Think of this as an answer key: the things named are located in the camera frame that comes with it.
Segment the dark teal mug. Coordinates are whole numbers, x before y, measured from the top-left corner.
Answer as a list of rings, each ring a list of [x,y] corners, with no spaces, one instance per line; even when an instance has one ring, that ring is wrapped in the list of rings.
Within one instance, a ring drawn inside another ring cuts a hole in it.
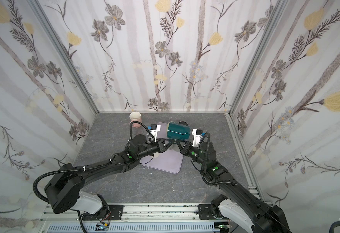
[[[190,138],[191,129],[188,126],[169,122],[167,126],[166,136],[170,139],[188,140]]]

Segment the pink mug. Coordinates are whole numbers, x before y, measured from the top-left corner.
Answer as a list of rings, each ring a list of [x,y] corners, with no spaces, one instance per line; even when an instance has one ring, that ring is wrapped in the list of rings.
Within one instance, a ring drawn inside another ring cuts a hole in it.
[[[131,120],[130,123],[134,122],[134,121],[138,121],[138,122],[142,122],[142,118],[141,118],[141,113],[140,112],[132,112],[129,115],[129,118]],[[140,128],[141,125],[139,123],[132,123],[132,128]]]

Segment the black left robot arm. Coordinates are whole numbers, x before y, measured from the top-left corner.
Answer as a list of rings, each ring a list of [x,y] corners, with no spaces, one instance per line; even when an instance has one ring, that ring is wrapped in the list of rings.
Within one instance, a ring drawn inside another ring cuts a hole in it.
[[[47,173],[51,180],[44,188],[46,202],[55,214],[63,213],[81,200],[79,192],[86,185],[97,182],[110,175],[125,173],[140,164],[140,160],[155,153],[168,150],[176,140],[160,138],[148,142],[146,136],[136,135],[129,140],[123,151],[115,153],[110,159],[84,166],[64,164],[56,171]]]

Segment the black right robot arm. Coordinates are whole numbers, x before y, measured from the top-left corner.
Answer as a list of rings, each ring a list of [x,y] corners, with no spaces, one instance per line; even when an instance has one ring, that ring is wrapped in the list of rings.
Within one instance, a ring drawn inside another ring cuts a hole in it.
[[[290,233],[284,211],[270,206],[244,188],[216,159],[211,142],[202,142],[198,147],[186,141],[176,141],[181,154],[201,164],[202,180],[210,186],[217,185],[227,198],[215,206],[226,217],[248,233]]]

